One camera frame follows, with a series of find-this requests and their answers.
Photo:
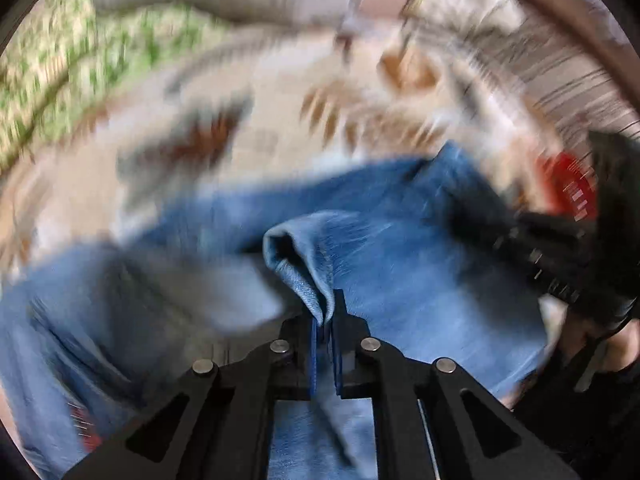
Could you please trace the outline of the light blue denim jeans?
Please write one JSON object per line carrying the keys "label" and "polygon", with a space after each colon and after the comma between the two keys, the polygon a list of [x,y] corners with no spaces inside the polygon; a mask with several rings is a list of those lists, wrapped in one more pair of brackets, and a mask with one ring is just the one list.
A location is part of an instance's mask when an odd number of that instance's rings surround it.
{"label": "light blue denim jeans", "polygon": [[348,312],[405,356],[449,356],[495,396],[540,362],[538,297],[450,224],[508,226],[465,154],[378,162],[181,203],[124,244],[82,244],[1,298],[1,383],[27,458],[58,479],[194,361],[239,361],[282,321]]}

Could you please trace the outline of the red plastic basket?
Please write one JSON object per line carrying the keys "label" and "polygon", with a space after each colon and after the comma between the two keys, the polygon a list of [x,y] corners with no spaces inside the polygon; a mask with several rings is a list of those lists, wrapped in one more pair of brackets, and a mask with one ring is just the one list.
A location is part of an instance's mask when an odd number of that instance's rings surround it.
{"label": "red plastic basket", "polygon": [[538,167],[548,192],[552,214],[575,221],[597,218],[596,189],[589,174],[572,153],[542,156],[538,159]]}

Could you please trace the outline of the striped beige bed sheet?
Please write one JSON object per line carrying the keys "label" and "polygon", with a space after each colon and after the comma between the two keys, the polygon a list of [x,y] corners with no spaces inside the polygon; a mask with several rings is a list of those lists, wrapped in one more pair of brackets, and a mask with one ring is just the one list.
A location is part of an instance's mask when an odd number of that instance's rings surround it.
{"label": "striped beige bed sheet", "polygon": [[549,119],[566,148],[585,160],[591,130],[639,139],[639,115],[604,66],[573,36],[529,13],[495,55],[524,82],[534,105]]}

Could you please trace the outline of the cream leaf patterned blanket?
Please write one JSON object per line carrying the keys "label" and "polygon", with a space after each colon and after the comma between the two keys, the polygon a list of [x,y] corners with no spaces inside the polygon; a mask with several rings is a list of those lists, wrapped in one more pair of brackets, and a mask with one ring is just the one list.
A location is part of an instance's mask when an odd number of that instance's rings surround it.
{"label": "cream leaf patterned blanket", "polygon": [[448,30],[242,30],[102,100],[13,168],[1,276],[83,240],[122,240],[185,197],[432,156],[450,141],[509,205],[555,208],[541,167],[558,135],[518,77]]}

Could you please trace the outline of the green patterned quilt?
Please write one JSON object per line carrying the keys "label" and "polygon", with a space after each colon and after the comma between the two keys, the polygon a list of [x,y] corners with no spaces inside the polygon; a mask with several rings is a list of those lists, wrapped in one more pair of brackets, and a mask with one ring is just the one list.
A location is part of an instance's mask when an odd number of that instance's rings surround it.
{"label": "green patterned quilt", "polygon": [[99,14],[92,0],[40,0],[1,55],[1,168],[30,144],[67,138],[99,102],[219,44],[229,28],[180,3]]}

